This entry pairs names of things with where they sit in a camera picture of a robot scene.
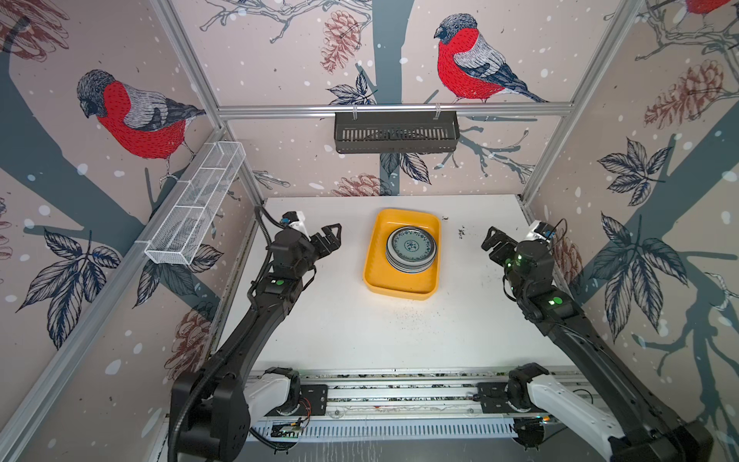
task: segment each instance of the bullfinch illustration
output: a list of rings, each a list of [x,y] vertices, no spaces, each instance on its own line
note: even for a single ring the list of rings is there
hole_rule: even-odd
[[[109,73],[95,69],[77,84],[77,97],[85,117],[98,117],[101,125],[128,152],[144,159],[166,159],[185,143],[185,131],[203,109],[173,101],[159,92],[135,89],[115,80]]]
[[[439,78],[456,96],[487,101],[492,95],[517,93],[532,100],[545,101],[528,91],[513,73],[499,51],[488,45],[477,30],[477,21],[466,13],[444,19],[434,38],[439,42]]]

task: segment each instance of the white wire basket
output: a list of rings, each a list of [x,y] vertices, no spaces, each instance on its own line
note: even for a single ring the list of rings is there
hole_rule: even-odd
[[[154,263],[190,265],[245,157],[241,143],[215,143],[146,247],[146,256]]]

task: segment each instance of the stack of plates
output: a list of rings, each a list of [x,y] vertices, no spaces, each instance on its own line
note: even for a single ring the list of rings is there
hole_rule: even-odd
[[[436,241],[431,234],[415,226],[404,226],[390,234],[385,257],[396,270],[416,274],[431,267],[436,252]]]

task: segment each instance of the wire basket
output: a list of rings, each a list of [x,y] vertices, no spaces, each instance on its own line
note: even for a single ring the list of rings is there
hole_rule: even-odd
[[[333,138],[340,154],[431,154],[457,149],[460,127],[455,111],[337,112]]]
[[[188,181],[144,253],[154,263],[190,265],[246,153],[241,143],[219,141]]]

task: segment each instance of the black metal basket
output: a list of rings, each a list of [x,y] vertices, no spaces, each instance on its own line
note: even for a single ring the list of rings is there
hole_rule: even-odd
[[[341,154],[453,152],[460,139],[455,111],[337,112],[333,139]]]

